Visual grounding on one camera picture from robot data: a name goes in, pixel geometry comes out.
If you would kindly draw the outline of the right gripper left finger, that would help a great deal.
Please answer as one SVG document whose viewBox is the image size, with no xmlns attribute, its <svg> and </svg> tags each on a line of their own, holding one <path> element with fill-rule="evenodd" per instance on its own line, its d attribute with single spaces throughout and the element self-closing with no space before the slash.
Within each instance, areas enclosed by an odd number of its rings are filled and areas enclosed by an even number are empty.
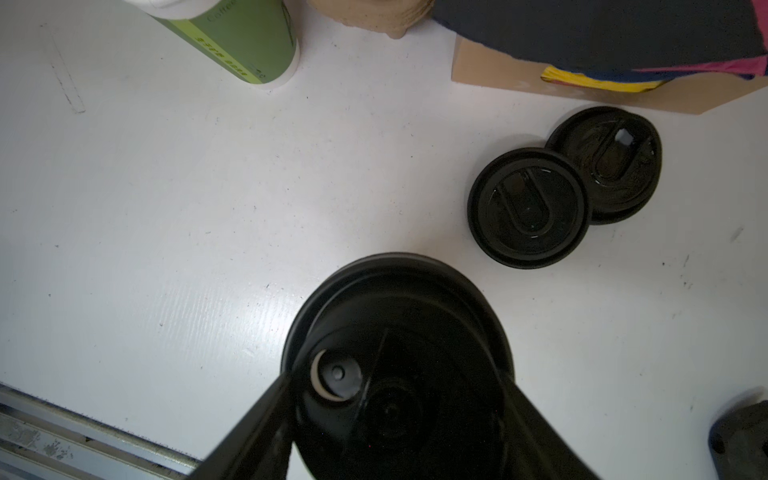
<svg viewBox="0 0 768 480">
<path fill-rule="evenodd" d="M 296 425 L 290 380 L 281 374 L 189 477 L 284 479 Z"/>
</svg>

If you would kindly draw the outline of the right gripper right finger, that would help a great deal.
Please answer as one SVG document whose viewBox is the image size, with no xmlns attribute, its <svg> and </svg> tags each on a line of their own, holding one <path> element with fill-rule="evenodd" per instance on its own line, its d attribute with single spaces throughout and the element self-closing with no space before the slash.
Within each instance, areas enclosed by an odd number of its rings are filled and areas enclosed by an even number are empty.
<svg viewBox="0 0 768 480">
<path fill-rule="evenodd" d="M 503 378 L 506 462 L 503 479 L 598 479 L 511 377 Z"/>
</svg>

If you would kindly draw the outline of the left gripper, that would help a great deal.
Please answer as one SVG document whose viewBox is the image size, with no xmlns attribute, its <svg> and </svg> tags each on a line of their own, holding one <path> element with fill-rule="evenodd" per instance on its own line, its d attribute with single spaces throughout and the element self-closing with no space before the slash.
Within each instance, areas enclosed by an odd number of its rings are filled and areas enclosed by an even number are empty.
<svg viewBox="0 0 768 480">
<path fill-rule="evenodd" d="M 720 480 L 767 479 L 767 401 L 723 415 L 709 431 L 708 447 Z"/>
</svg>

